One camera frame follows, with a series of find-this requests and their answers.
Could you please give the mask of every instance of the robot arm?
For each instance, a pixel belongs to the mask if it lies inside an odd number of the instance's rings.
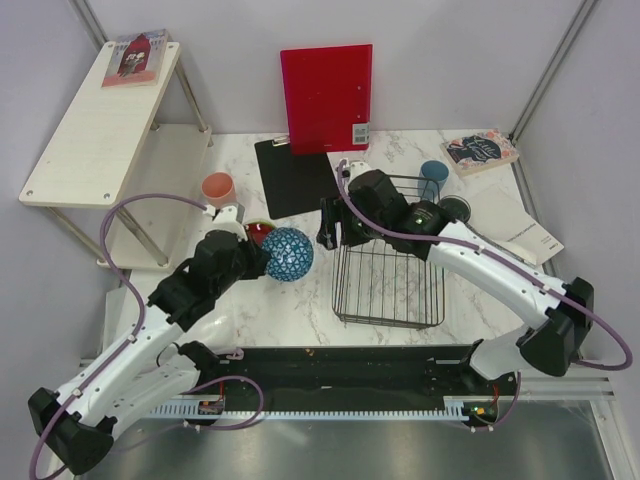
[[[558,278],[535,271],[431,202],[407,203],[387,175],[364,162],[353,162],[344,172],[348,178],[349,199],[376,225],[401,234],[446,237],[454,242],[477,245],[477,249],[469,250],[450,242],[385,235],[363,225],[342,198],[323,200],[319,243],[327,249],[336,248],[337,223],[341,226],[343,245],[355,246],[381,238],[399,252],[415,255],[466,278],[522,318],[525,324],[522,328],[493,340],[474,343],[464,360],[470,386],[529,366],[553,376],[566,373],[571,361],[577,358],[578,348],[591,328],[591,322],[584,314],[547,294],[546,288],[591,309],[593,288],[590,284],[580,278],[565,284]],[[499,256],[504,263],[483,255],[484,251],[492,252],[492,257]],[[537,277],[545,289],[535,288],[514,270]]]
[[[242,227],[241,206],[217,212],[213,229],[196,246],[194,256],[162,280],[149,296],[144,325],[124,334],[87,369],[55,392],[38,389],[29,410],[38,435],[65,400],[76,397],[46,439],[46,444],[81,475],[104,458],[114,441],[155,406],[196,386],[200,372],[216,362],[198,342],[178,348],[167,363],[139,376],[140,366],[156,358],[215,307],[216,301],[238,280],[264,275],[269,254],[263,252]],[[105,360],[117,355],[108,368]],[[90,386],[79,387],[97,373]]]

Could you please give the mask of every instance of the red clipboard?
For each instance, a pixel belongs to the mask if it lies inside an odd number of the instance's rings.
[[[294,155],[369,146],[373,45],[282,50]]]

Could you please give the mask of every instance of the black round lid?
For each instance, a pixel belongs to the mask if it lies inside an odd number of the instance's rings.
[[[440,200],[438,206],[461,222],[466,223],[471,218],[471,207],[464,198],[456,197],[455,195],[444,197]]]

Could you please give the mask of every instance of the blue cup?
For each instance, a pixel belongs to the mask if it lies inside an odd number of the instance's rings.
[[[449,169],[438,160],[429,160],[420,167],[419,176],[418,195],[422,200],[435,202],[449,178]]]

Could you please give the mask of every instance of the floral book cover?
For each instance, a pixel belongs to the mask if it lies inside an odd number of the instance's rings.
[[[518,151],[498,130],[476,133],[441,145],[456,173],[464,177],[518,159]]]
[[[158,83],[168,39],[164,29],[118,37],[102,88]]]

